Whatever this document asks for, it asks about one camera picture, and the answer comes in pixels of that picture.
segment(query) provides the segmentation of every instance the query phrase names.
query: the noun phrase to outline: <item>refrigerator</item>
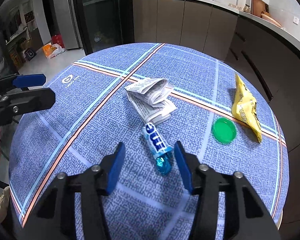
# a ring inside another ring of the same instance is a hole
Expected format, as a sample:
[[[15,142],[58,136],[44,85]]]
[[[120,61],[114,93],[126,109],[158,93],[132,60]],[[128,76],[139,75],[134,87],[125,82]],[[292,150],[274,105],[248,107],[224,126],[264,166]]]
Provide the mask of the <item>refrigerator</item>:
[[[134,42],[132,0],[53,0],[66,49],[85,54]]]

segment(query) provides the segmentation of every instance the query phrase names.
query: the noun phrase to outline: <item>blue candy wrapper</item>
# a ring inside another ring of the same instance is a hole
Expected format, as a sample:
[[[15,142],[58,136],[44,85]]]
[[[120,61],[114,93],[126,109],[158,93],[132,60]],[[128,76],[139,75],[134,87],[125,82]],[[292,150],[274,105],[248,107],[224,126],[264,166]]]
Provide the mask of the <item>blue candy wrapper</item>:
[[[153,123],[147,123],[142,129],[150,152],[156,160],[158,171],[164,176],[171,171],[169,157],[172,154],[172,146],[159,134]]]

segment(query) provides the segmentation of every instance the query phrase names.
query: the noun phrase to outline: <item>electrical socket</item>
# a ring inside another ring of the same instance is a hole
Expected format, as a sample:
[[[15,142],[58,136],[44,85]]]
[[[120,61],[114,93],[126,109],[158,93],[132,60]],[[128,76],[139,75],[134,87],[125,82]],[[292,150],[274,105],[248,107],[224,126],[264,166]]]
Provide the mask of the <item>electrical socket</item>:
[[[296,25],[298,25],[299,24],[299,18],[294,17],[293,18],[293,23],[296,24]]]

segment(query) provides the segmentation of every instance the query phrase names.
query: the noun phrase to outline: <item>drawer handle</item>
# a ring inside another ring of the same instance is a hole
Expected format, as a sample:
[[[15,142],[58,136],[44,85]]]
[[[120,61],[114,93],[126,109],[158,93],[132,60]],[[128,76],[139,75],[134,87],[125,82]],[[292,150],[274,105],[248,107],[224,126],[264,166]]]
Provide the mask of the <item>drawer handle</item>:
[[[272,95],[272,93],[271,93],[268,85],[266,84],[265,80],[261,76],[261,73],[257,69],[256,65],[252,62],[252,60],[250,59],[250,57],[244,51],[241,51],[241,53],[244,56],[244,58],[247,60],[247,62],[249,63],[249,65],[252,68],[252,70],[255,72],[255,74],[256,74],[258,80],[260,81],[262,88],[266,92],[266,95],[267,95],[267,97],[269,99],[269,102],[270,102],[272,100],[272,98],[273,98],[273,95]]]
[[[235,35],[237,35],[239,39],[242,40],[243,42],[246,41],[246,39],[240,33],[235,32]]]
[[[231,48],[229,50],[232,53],[232,55],[234,56],[234,58],[238,61],[239,58],[238,58],[237,54]]]

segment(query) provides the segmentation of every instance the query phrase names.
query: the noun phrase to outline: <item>silver refrigerator door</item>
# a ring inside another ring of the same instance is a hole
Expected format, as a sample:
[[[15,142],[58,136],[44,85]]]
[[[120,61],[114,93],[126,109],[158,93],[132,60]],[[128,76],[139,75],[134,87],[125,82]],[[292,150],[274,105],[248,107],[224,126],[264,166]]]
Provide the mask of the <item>silver refrigerator door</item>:
[[[53,0],[57,22],[66,49],[82,48],[72,0]]]

